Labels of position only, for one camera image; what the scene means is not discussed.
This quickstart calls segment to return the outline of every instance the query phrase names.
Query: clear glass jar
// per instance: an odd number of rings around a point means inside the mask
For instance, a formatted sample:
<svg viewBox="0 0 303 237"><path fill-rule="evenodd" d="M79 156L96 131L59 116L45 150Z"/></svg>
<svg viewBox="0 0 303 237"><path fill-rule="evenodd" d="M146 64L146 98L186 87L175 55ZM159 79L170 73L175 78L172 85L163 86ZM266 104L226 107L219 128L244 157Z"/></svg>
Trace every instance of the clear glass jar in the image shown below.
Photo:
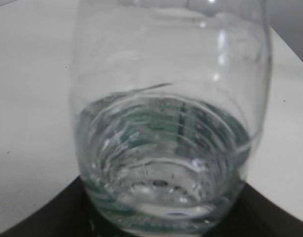
<svg viewBox="0 0 303 237"><path fill-rule="evenodd" d="M96 209L142 237L197 237L231 209L261 137L265 0L80 0L71 111Z"/></svg>

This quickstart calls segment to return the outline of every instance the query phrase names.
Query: white table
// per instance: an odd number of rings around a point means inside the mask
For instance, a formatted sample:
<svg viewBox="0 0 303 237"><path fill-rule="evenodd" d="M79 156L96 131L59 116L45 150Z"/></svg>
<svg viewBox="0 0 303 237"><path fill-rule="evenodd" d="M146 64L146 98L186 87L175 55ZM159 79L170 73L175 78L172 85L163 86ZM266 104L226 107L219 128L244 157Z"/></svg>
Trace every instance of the white table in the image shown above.
<svg viewBox="0 0 303 237"><path fill-rule="evenodd" d="M0 7L0 232L78 175L67 112L76 0ZM265 135L249 183L303 220L303 63L273 33Z"/></svg>

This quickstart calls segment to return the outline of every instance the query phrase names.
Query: gray wall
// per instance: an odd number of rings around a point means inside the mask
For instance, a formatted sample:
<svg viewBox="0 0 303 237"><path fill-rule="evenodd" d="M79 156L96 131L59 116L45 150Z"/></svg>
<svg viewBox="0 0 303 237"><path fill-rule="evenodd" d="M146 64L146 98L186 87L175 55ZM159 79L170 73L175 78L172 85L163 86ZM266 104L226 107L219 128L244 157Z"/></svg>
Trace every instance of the gray wall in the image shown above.
<svg viewBox="0 0 303 237"><path fill-rule="evenodd" d="M303 0L268 0L271 26L303 61Z"/></svg>

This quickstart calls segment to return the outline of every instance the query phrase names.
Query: dark surface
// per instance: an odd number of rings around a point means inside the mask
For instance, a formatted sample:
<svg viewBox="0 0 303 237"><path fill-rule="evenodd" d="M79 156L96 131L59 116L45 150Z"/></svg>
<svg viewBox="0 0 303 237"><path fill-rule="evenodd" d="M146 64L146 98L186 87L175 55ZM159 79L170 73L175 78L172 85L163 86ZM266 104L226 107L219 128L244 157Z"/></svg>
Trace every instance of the dark surface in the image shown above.
<svg viewBox="0 0 303 237"><path fill-rule="evenodd" d="M91 237L90 205L77 178L44 208L0 237ZM132 237L93 214L102 226L101 237ZM303 222L247 184L233 211L205 237L303 237Z"/></svg>

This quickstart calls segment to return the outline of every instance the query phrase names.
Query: clear water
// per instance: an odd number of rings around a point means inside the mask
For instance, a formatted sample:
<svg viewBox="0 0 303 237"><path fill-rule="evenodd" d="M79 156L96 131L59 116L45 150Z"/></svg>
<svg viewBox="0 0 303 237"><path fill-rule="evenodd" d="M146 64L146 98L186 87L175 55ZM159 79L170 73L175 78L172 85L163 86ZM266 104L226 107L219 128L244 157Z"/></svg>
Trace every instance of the clear water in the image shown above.
<svg viewBox="0 0 303 237"><path fill-rule="evenodd" d="M249 148L228 112L172 95L116 94L76 122L81 176L97 210L143 237L199 236L235 202Z"/></svg>

